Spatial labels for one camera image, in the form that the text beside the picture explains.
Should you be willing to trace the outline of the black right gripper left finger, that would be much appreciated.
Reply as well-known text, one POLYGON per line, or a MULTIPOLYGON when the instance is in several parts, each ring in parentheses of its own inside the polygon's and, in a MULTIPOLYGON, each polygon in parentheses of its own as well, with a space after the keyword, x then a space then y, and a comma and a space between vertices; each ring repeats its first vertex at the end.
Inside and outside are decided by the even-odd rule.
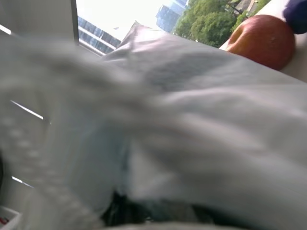
POLYGON ((153 222, 149 210, 129 200, 126 195, 120 195, 117 192, 113 193, 110 205, 102 214, 102 220, 106 226, 153 222))

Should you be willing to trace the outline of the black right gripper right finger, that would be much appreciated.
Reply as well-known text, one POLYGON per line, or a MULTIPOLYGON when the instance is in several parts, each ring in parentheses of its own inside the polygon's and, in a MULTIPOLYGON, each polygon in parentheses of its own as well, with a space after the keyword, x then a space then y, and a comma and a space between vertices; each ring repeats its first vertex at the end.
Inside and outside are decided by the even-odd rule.
POLYGON ((212 210, 199 205, 192 205, 191 207, 199 222, 206 224, 215 224, 217 222, 216 214, 212 210))

